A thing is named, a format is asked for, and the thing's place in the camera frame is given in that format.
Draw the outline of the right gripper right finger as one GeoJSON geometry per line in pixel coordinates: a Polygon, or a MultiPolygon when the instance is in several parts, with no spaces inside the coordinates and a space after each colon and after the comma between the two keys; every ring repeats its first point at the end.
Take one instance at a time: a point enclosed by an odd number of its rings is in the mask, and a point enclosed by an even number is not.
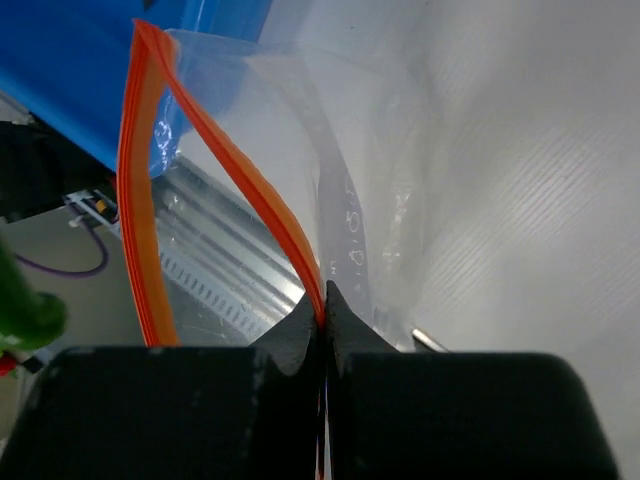
{"type": "Polygon", "coordinates": [[[402,353],[327,286],[337,479],[615,479],[582,379],[531,352],[402,353]]]}

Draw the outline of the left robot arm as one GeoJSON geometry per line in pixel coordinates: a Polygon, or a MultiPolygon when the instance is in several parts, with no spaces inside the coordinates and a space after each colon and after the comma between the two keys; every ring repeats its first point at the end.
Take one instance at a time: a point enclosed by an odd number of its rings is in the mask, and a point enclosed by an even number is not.
{"type": "Polygon", "coordinates": [[[54,210],[84,190],[115,200],[115,174],[47,124],[1,123],[2,219],[13,223],[54,210]]]}

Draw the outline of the clear zip bag orange zipper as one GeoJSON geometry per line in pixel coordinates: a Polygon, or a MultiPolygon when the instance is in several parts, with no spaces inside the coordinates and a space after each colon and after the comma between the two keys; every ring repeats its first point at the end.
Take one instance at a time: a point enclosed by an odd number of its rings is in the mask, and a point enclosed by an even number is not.
{"type": "Polygon", "coordinates": [[[408,343],[424,286],[427,151],[415,85],[344,59],[137,20],[117,166],[125,258],[145,341],[175,346],[153,181],[225,173],[312,306],[333,282],[364,323],[408,343]]]}

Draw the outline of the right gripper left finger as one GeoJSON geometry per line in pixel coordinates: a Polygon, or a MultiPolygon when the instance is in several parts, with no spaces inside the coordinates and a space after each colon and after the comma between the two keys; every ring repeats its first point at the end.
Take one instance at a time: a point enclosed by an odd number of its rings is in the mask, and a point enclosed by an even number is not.
{"type": "Polygon", "coordinates": [[[308,297],[245,347],[77,347],[39,374],[5,479],[312,479],[319,338],[308,297]]]}

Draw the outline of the green chili pepper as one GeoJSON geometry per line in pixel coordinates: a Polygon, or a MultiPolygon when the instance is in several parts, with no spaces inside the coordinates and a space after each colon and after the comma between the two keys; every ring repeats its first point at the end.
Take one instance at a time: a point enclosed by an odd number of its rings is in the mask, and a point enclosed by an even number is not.
{"type": "Polygon", "coordinates": [[[68,311],[56,295],[35,291],[1,241],[1,349],[42,348],[66,329],[68,311]]]}

